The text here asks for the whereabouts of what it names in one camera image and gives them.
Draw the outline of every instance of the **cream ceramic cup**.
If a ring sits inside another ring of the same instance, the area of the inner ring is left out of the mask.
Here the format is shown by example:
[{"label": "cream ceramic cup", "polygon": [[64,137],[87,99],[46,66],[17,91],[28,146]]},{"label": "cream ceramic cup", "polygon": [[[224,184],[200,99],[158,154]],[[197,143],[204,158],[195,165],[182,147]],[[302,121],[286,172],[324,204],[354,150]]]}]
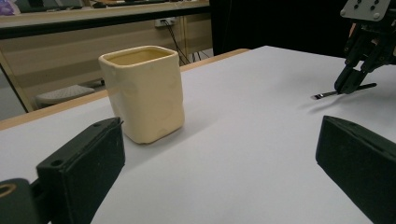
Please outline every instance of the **cream ceramic cup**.
[{"label": "cream ceramic cup", "polygon": [[177,52],[155,46],[99,57],[113,112],[134,142],[152,143],[184,124],[178,62]]}]

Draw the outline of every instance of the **electrical outlet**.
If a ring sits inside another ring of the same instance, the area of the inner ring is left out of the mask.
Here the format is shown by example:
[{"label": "electrical outlet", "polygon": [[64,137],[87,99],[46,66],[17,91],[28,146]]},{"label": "electrical outlet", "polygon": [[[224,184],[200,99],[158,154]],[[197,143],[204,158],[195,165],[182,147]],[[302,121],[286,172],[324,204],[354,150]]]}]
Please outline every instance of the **electrical outlet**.
[{"label": "electrical outlet", "polygon": [[176,17],[169,17],[155,20],[155,27],[162,27],[166,25],[175,25],[176,24]]}]

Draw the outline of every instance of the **white table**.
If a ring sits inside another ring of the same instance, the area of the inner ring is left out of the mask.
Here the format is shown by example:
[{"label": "white table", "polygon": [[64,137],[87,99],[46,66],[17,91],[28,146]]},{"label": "white table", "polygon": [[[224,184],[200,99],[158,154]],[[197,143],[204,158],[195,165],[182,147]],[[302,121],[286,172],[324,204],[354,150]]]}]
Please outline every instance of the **white table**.
[{"label": "white table", "polygon": [[[371,223],[315,160],[324,115],[396,140],[396,76],[331,91],[344,60],[264,47],[182,73],[185,125],[154,144],[124,137],[126,165],[92,223]],[[90,124],[108,98],[0,132],[0,179],[35,166]]]}]

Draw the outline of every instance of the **table edge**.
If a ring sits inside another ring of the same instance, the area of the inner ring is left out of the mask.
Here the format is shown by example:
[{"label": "table edge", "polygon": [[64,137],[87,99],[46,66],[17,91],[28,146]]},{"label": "table edge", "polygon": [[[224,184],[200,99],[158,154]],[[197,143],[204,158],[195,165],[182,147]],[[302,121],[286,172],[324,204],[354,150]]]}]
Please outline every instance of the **table edge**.
[{"label": "table edge", "polygon": [[[195,62],[195,63],[190,63],[190,64],[186,64],[180,67],[180,72],[185,72],[188,70],[191,70],[193,68],[199,67],[199,66],[203,66],[205,64],[209,64],[209,63],[214,63],[229,57],[233,57],[237,54],[240,53],[244,53],[246,51],[249,51],[249,49],[236,49],[236,50],[232,50],[211,58],[207,58],[204,60],[201,60],[199,62]],[[30,113],[27,114],[23,114],[23,115],[19,115],[17,117],[11,118],[11,119],[4,119],[4,120],[0,120],[0,131],[1,130],[5,130],[8,128],[12,128],[18,125],[21,125],[23,123],[27,123],[36,119],[41,119],[44,118],[46,116],[50,116],[74,107],[77,107],[79,105],[85,105],[89,102],[92,101],[96,101],[102,98],[107,97],[107,91],[103,90],[103,91],[98,91],[89,95],[85,95],[82,97],[79,97],[77,99],[74,100],[70,100],[64,103],[60,103],[58,105],[53,105],[53,106],[49,106],[46,108],[42,108],[42,109],[38,109],[35,111],[32,111]]]}]

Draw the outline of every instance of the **black curtain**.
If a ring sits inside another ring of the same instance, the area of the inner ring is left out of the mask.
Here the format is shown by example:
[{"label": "black curtain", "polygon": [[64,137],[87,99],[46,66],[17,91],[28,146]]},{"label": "black curtain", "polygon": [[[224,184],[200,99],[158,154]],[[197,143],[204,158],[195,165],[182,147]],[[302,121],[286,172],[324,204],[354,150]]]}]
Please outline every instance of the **black curtain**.
[{"label": "black curtain", "polygon": [[273,46],[344,57],[347,0],[210,0],[215,55]]}]

